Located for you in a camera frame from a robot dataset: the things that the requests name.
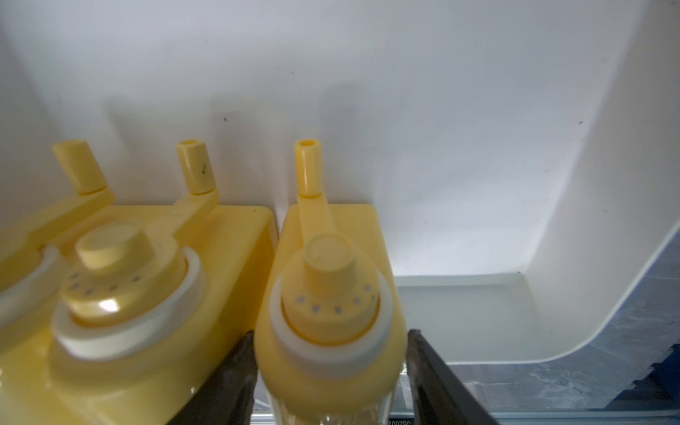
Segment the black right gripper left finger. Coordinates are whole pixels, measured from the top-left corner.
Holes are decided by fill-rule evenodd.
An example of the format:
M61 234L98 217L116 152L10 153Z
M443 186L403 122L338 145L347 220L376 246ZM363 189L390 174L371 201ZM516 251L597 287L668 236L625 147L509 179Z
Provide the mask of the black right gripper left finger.
M168 424L249 424L258 380L254 332L247 332Z

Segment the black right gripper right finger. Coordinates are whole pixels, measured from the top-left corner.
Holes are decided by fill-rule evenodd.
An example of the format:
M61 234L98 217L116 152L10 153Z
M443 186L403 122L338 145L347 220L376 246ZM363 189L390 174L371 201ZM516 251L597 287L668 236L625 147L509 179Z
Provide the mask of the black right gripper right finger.
M497 425L419 329L408 331L406 365L415 424Z

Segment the yellow pencil sharpener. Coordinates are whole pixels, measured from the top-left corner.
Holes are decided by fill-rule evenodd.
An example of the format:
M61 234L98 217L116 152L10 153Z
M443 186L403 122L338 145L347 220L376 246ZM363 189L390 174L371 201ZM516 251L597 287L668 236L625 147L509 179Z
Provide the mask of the yellow pencil sharpener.
M70 269L53 241L114 200L86 141L59 142L52 151L75 194L1 230L1 352L45 327Z
M331 204L322 144L294 146L285 217L254 331L278 424L384 424L407 326L375 207Z
M223 205L205 144L187 194L111 205L57 237L70 269L45 327L1 352L4 424L166 424L253 329L274 214Z

